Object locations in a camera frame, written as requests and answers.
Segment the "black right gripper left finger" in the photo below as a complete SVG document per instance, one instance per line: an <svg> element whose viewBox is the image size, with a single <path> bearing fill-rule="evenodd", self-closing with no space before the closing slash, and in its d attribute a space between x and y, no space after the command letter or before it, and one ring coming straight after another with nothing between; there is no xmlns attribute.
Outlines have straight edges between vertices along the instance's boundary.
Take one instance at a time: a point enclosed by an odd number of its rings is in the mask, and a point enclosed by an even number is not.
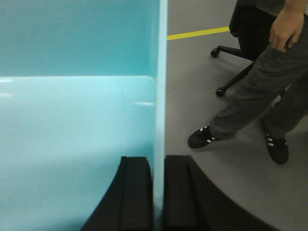
<svg viewBox="0 0 308 231"><path fill-rule="evenodd" d="M121 157L107 192L82 231L153 231L153 182L146 157Z"/></svg>

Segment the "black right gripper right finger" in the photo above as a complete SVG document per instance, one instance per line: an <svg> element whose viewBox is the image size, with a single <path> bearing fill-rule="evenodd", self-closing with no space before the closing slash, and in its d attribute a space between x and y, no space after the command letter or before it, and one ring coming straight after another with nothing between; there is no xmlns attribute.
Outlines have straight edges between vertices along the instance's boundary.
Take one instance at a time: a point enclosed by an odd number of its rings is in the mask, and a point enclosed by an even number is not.
<svg viewBox="0 0 308 231"><path fill-rule="evenodd" d="M189 155L164 163L164 230L274 231L223 193Z"/></svg>

